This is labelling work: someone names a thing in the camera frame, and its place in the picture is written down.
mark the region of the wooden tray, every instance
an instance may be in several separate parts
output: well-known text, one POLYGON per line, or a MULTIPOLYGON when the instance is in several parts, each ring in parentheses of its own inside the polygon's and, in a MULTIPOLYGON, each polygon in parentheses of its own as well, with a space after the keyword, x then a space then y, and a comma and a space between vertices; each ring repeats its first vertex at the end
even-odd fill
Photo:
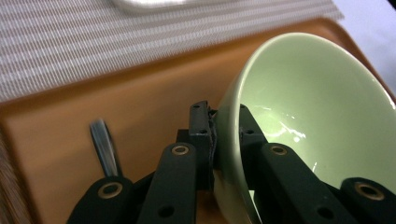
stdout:
MULTIPOLYGON (((216 108, 253 51, 289 32, 323 36, 375 74, 340 26, 317 19, 1 104, 0 221, 66 222, 103 177, 89 133, 94 119, 106 121, 127 177, 154 171, 177 129, 188 127, 190 105, 207 100, 216 108)), ((197 207, 197 223, 226 222, 211 193, 199 192, 197 207)))

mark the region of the green bowl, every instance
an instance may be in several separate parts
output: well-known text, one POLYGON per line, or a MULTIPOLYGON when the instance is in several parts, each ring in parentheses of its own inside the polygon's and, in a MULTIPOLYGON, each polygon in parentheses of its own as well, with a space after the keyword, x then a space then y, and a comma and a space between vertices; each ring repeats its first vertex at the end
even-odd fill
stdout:
POLYGON ((320 180, 339 188, 360 176, 396 192, 396 106, 385 89, 334 43, 280 35, 256 50, 219 107, 215 195, 230 222, 260 222, 242 168, 240 104, 320 180))

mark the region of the white surface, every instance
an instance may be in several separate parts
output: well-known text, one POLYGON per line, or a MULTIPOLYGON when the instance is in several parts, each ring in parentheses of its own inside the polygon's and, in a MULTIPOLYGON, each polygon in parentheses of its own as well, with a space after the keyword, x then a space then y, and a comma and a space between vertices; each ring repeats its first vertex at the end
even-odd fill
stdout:
POLYGON ((396 94, 396 11, 387 0, 333 0, 339 21, 396 94))

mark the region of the ceramic bowl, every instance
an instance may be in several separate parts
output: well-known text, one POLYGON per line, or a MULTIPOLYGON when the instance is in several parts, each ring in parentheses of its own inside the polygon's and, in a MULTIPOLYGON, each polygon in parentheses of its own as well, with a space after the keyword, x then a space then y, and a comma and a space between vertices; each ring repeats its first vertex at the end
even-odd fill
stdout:
POLYGON ((219 107, 215 195, 232 223, 258 223, 239 148, 239 106, 269 142, 293 148, 337 188, 365 177, 396 192, 396 106, 376 78, 334 43, 277 36, 257 49, 219 107))

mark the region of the brown tray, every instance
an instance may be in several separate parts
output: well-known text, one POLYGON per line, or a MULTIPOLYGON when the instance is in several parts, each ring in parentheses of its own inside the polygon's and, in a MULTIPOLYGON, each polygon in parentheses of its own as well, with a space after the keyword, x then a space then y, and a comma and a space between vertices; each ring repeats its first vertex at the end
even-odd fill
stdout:
MULTIPOLYGON (((0 221, 66 222, 103 177, 89 133, 94 119, 107 122, 127 177, 154 171, 177 129, 188 127, 190 105, 207 100, 216 108, 253 51, 289 32, 323 36, 375 74, 340 26, 317 19, 1 104, 0 221)), ((198 193, 197 223, 225 223, 211 193, 198 193)))

